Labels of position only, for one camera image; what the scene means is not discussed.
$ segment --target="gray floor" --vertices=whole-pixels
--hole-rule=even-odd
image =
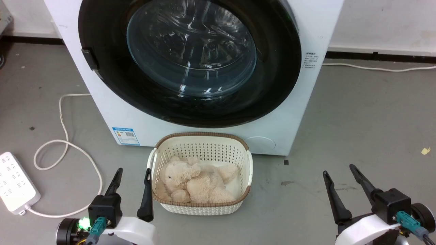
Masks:
[[[87,158],[70,149],[54,169],[38,171],[33,155],[46,141],[63,139],[58,100],[87,89],[63,46],[14,44],[0,70],[0,151],[14,153],[38,190],[34,209],[49,214],[76,210],[92,200],[98,178]],[[422,64],[352,61],[384,68]],[[328,170],[354,215],[370,205],[348,165],[356,164],[381,189],[398,188],[436,210],[436,70],[389,73],[324,67],[310,99],[289,165],[282,157],[254,156],[250,195],[232,215],[172,214],[155,203],[161,244],[333,244],[336,225],[322,171]],[[124,215],[135,216],[143,193],[150,148],[119,146],[90,97],[66,99],[64,119],[73,143],[89,152],[105,185],[124,168],[119,188]],[[49,166],[63,145],[38,157]],[[54,244],[59,219],[14,216],[0,204],[2,244]],[[76,217],[83,217],[84,212]],[[411,244],[421,244],[414,238]]]

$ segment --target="white wall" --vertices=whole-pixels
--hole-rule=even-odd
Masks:
[[[59,38],[44,0],[3,0],[3,2],[14,17],[5,35]]]
[[[345,0],[330,51],[436,56],[435,0]]]
[[[43,0],[4,0],[9,35],[59,37]],[[330,51],[436,56],[436,0],[345,0]]]

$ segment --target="white washing machine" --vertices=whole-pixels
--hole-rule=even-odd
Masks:
[[[45,0],[118,144],[217,132],[283,156],[343,1]]]

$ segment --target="power strip plug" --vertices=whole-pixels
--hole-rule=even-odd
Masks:
[[[0,155],[0,197],[13,214],[24,215],[41,198],[38,190],[10,152]]]

